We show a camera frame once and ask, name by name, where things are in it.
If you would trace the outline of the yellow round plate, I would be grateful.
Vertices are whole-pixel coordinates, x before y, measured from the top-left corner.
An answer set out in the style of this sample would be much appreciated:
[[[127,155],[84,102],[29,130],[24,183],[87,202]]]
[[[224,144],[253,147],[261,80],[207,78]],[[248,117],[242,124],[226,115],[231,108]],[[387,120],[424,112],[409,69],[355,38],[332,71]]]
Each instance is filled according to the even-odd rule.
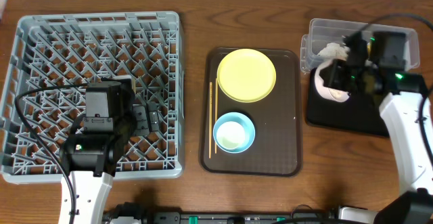
[[[273,62],[264,53],[255,49],[236,49],[221,60],[216,78],[227,97],[253,103],[272,92],[277,75]]]

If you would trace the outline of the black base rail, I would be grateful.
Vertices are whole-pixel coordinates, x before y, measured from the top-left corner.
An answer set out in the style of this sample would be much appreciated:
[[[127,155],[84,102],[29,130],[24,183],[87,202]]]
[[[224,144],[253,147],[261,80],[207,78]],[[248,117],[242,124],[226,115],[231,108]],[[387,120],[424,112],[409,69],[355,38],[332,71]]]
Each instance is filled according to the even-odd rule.
[[[101,223],[143,223],[143,224],[205,224],[205,223],[275,223],[288,219],[318,218],[318,219],[343,219],[360,223],[373,223],[376,211],[350,206],[339,206],[329,212],[313,209],[306,204],[301,204],[291,212],[279,214],[260,213],[187,213],[176,210],[175,212],[151,212],[139,204],[125,202],[115,209],[103,214]]]

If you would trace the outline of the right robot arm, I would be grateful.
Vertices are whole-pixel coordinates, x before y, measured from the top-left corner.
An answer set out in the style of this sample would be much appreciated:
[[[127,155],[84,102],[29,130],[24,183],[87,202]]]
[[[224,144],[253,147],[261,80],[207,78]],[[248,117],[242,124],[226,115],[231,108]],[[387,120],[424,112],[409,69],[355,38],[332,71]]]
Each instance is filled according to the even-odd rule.
[[[432,117],[420,74],[405,70],[406,35],[374,32],[371,42],[360,31],[344,39],[346,59],[334,58],[318,66],[319,95],[345,102],[356,94],[369,95],[384,121],[398,169],[400,196],[378,212],[342,207],[340,223],[428,223],[432,217]]]

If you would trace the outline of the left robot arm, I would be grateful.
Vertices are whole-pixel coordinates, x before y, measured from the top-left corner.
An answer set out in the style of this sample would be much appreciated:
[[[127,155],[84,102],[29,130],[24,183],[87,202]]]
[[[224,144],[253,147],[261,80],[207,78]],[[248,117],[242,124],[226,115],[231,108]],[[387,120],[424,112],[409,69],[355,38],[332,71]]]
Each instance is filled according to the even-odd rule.
[[[62,177],[60,223],[101,223],[116,166],[132,137],[146,137],[157,120],[136,106],[135,80],[116,76],[89,83],[85,112],[60,148]]]

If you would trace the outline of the wooden chopstick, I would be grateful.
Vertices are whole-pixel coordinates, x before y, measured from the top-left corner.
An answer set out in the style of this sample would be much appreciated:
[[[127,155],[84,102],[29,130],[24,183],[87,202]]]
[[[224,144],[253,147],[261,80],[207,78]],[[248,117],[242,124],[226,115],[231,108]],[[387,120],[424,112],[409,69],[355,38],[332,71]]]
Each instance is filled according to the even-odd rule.
[[[219,98],[219,83],[218,78],[215,78],[215,88],[214,88],[214,125],[216,124],[216,121],[218,120],[218,98]],[[217,140],[216,137],[214,137],[214,153],[217,154]]]
[[[208,107],[208,158],[212,157],[212,82],[209,82],[209,107]]]

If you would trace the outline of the black waste tray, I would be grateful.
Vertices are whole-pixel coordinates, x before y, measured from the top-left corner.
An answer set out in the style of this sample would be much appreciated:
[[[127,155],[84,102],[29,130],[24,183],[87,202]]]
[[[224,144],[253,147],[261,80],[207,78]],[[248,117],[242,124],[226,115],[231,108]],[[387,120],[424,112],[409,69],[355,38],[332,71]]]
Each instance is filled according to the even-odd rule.
[[[309,78],[306,122],[315,127],[331,128],[388,137],[379,109],[367,95],[356,94],[345,102],[335,102],[319,95],[314,85],[315,71]]]

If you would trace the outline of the white pink bowl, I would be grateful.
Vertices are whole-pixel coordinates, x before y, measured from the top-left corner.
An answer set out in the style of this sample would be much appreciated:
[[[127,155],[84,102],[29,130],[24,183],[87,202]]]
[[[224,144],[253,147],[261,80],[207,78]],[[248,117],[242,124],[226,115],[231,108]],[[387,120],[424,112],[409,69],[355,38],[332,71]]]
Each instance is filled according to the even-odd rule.
[[[320,64],[315,71],[314,82],[318,94],[330,101],[342,103],[349,99],[349,94],[345,91],[332,89],[324,86],[324,80],[320,77],[320,72],[332,64],[332,60],[328,60]]]

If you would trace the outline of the white tissue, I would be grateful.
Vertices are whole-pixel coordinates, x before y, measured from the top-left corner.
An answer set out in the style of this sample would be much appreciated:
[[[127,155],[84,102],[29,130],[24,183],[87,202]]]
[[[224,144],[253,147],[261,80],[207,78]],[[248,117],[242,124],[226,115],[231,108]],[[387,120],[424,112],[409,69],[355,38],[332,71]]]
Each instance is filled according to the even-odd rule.
[[[324,59],[346,60],[350,49],[338,43],[328,43],[317,55]]]

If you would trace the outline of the light blue bowl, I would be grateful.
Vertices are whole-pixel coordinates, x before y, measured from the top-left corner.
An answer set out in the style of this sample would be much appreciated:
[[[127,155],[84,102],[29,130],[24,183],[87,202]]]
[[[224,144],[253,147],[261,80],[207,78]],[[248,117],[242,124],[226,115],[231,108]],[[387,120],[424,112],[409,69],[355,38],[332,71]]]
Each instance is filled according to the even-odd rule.
[[[216,120],[212,136],[222,151],[240,154],[254,143],[256,129],[252,120],[245,114],[228,112]]]

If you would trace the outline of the right wooden chopstick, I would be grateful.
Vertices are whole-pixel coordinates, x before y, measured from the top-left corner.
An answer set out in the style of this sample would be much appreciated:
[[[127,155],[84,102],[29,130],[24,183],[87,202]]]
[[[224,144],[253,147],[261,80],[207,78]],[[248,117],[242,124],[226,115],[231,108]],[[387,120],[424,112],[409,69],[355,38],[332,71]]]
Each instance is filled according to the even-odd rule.
[[[219,98],[219,83],[218,78],[215,78],[215,88],[214,88],[214,125],[216,124],[216,121],[218,120],[218,98]],[[214,137],[214,153],[217,154],[217,140],[216,137]]]

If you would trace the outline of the left wooden chopstick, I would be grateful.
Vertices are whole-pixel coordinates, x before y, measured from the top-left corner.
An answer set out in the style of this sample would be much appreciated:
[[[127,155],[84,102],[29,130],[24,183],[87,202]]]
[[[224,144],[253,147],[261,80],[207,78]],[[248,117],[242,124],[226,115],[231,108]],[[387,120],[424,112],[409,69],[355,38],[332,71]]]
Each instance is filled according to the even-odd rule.
[[[212,157],[212,82],[209,82],[209,107],[208,107],[208,158]]]

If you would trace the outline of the clear plastic waste bin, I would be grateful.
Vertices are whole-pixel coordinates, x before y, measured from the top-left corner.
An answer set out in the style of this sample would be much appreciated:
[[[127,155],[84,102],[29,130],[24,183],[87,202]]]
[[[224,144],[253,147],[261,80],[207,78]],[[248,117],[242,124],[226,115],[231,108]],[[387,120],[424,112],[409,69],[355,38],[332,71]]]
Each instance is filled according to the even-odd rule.
[[[322,57],[319,52],[326,48],[329,43],[337,43],[343,46],[343,38],[358,31],[364,26],[362,22],[351,22],[344,20],[330,20],[314,18],[310,21],[309,33],[302,36],[300,48],[300,70],[303,73],[309,73],[312,69],[318,67],[322,62],[328,60],[328,57]],[[373,24],[367,30],[362,32],[363,39],[371,41],[375,31],[393,31],[403,32],[407,36],[405,43],[405,56],[407,61],[405,70],[418,68],[420,65],[419,58],[419,39],[417,32],[412,28],[387,26],[382,24]]]

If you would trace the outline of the grey plastic dishwasher rack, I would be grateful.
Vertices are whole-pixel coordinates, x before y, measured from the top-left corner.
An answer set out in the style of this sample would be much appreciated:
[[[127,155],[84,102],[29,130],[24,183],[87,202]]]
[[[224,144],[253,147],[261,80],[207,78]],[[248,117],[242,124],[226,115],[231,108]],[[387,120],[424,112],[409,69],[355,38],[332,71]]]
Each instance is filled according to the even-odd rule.
[[[1,96],[1,176],[57,183],[61,175],[17,111],[58,154],[85,111],[85,83],[136,80],[136,106],[155,102],[159,130],[133,137],[116,180],[176,178],[184,161],[183,29],[176,12],[24,16],[18,22]]]

